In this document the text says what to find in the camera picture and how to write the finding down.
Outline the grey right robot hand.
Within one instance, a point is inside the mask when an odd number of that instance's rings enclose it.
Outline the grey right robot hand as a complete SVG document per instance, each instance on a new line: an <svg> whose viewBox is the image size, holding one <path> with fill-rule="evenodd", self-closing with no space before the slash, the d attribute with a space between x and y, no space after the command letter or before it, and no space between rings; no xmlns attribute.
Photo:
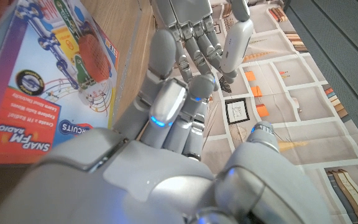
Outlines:
<svg viewBox="0 0 358 224"><path fill-rule="evenodd" d="M157 31L143 87L114 127L43 156L1 203L0 223L331 223L269 122L217 174L202 163L201 105L217 81L171 77L175 54L172 33Z"/></svg>

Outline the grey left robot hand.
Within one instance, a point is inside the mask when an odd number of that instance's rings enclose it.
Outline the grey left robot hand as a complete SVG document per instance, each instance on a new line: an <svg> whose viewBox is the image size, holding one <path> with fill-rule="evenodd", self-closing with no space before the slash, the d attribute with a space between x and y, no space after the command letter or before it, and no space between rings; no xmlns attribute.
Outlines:
<svg viewBox="0 0 358 224"><path fill-rule="evenodd" d="M236 68L246 56L254 23L247 1L228 3L237 22L221 44L209 1L150 0L158 29L167 30L173 36L173 63L186 83L194 79L189 61L202 75L211 75L211 69L215 68L228 83L237 77Z"/></svg>

